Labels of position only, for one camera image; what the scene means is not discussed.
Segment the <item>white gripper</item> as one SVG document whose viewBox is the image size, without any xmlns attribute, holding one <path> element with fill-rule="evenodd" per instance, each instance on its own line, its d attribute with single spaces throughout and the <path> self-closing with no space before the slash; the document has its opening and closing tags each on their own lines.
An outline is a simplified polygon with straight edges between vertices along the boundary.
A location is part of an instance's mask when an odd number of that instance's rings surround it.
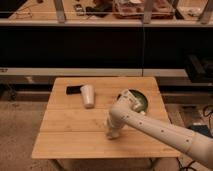
<svg viewBox="0 0 213 171">
<path fill-rule="evenodd" d="M 108 139 L 116 139 L 120 136 L 120 130 L 122 129 L 122 123 L 112 120 L 110 118 L 106 121 L 106 137 Z"/>
</svg>

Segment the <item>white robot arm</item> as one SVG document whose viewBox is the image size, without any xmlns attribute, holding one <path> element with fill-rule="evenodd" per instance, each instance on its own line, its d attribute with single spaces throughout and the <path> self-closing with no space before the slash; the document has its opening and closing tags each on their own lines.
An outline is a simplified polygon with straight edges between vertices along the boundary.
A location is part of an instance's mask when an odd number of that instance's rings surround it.
<svg viewBox="0 0 213 171">
<path fill-rule="evenodd" d="M 109 109 L 108 123 L 117 130 L 135 128 L 213 170 L 213 138 L 143 115 L 146 109 L 144 101 L 119 98 Z"/>
</svg>

